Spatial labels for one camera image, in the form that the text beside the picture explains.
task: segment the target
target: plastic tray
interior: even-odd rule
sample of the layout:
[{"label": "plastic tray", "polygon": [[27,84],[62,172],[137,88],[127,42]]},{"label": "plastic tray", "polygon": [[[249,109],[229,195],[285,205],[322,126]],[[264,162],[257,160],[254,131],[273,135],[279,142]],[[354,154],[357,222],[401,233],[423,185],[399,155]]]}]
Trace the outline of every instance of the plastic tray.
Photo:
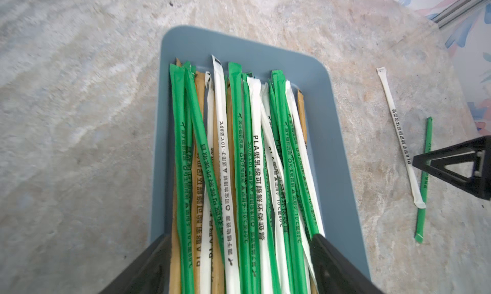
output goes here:
[{"label": "plastic tray", "polygon": [[174,123],[169,64],[191,61],[213,75],[211,54],[224,67],[242,65],[265,82],[281,69],[302,90],[308,130],[308,154],[319,194],[326,238],[367,278],[370,278],[350,170],[336,113],[331,81],[315,58],[261,43],[191,26],[170,29],[162,39],[157,101],[150,241],[170,234],[174,181]]}]

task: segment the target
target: white straw wrapper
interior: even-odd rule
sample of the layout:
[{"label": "white straw wrapper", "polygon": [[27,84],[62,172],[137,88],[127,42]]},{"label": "white straw wrapper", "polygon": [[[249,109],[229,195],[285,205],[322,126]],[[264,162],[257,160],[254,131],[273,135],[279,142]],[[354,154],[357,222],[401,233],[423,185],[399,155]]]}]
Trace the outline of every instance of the white straw wrapper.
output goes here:
[{"label": "white straw wrapper", "polygon": [[279,196],[279,173],[275,171],[276,167],[273,166],[275,160],[273,159],[273,150],[276,152],[276,147],[267,145],[266,134],[271,139],[273,138],[273,132],[271,128],[271,113],[270,113],[270,99],[268,94],[268,86],[264,84],[261,86],[261,127],[264,132],[264,146],[266,151],[266,164],[267,173],[270,179],[270,191],[274,210],[274,247],[276,253],[276,263],[278,264],[279,282],[282,294],[290,294],[290,281],[288,277],[288,264],[286,262],[286,250],[285,239],[283,236],[283,217],[281,213],[281,204]]},{"label": "white straw wrapper", "polygon": [[271,262],[267,244],[270,238],[267,235],[267,202],[264,185],[263,141],[261,137],[261,81],[248,76],[247,83],[249,85],[252,148],[254,150],[254,188],[256,189],[259,253],[261,255],[261,292],[273,293]]},{"label": "white straw wrapper", "polygon": [[[280,181],[280,184],[282,188],[285,189],[284,186],[285,174],[283,172],[283,165],[281,164],[281,162],[279,162],[280,159],[279,159],[278,151],[276,150],[276,144],[274,143],[273,131],[269,126],[269,120],[267,118],[266,110],[263,105],[261,107],[261,124],[263,126],[264,141],[266,142],[266,145],[270,148],[273,154],[273,166],[275,168],[274,169],[275,173],[278,174],[278,179]],[[304,262],[307,262],[309,270],[312,272],[312,274],[314,274],[314,266],[312,265],[312,260],[310,258],[310,246],[308,243],[307,235],[305,234],[304,219],[302,218],[302,212],[300,212],[300,210],[298,211],[298,217],[300,219],[300,238],[302,241],[302,247],[304,249],[304,260],[305,260]]]},{"label": "white straw wrapper", "polygon": [[[208,106],[208,118],[206,120],[206,139],[208,147],[213,148],[213,110],[215,93],[213,91],[213,83],[211,73],[205,73],[205,87],[208,88],[206,104]],[[210,156],[213,159],[213,150],[210,150]],[[202,239],[201,239],[201,266],[199,289],[201,294],[210,294],[212,290],[212,254],[213,254],[213,216],[210,209],[210,200],[206,192],[206,187],[203,188],[203,224],[202,224]]]},{"label": "white straw wrapper", "polygon": [[378,76],[384,87],[385,97],[387,98],[387,103],[389,104],[390,117],[392,117],[392,122],[394,123],[394,128],[396,129],[396,136],[401,145],[402,155],[406,162],[406,169],[408,170],[409,182],[411,183],[412,197],[414,199],[414,204],[420,208],[425,209],[426,205],[421,197],[421,192],[419,191],[418,181],[416,181],[416,175],[414,174],[414,169],[412,168],[411,156],[408,152],[408,146],[406,145],[406,139],[402,132],[402,124],[397,114],[396,106],[394,105],[394,100],[390,94],[389,82],[387,82],[387,69],[385,67],[377,68]]},{"label": "white straw wrapper", "polygon": [[290,109],[290,113],[292,114],[293,124],[295,126],[295,132],[297,134],[298,150],[300,151],[300,158],[302,159],[302,165],[304,166],[305,179],[307,181],[310,198],[312,199],[312,206],[314,207],[315,219],[319,227],[319,233],[322,236],[326,236],[324,232],[324,224],[322,223],[319,201],[317,200],[317,192],[315,190],[314,178],[312,177],[312,170],[310,169],[310,161],[308,160],[304,134],[302,133],[302,125],[300,124],[300,116],[298,115],[297,104],[295,103],[295,96],[293,95],[290,81],[286,81],[286,100],[288,101],[288,108]]},{"label": "white straw wrapper", "polygon": [[218,131],[218,152],[216,157],[221,156],[220,163],[220,191],[222,212],[224,214],[224,249],[227,247],[227,252],[224,253],[225,266],[225,284],[227,293],[240,294],[241,280],[239,275],[239,262],[237,261],[237,242],[235,238],[234,227],[234,207],[232,206],[232,193],[230,188],[230,175],[227,169],[230,169],[230,156],[228,151],[228,127],[227,127],[227,112],[225,102],[225,80],[224,69],[218,59],[213,58],[213,75],[215,77],[215,107],[217,108],[217,128]]}]

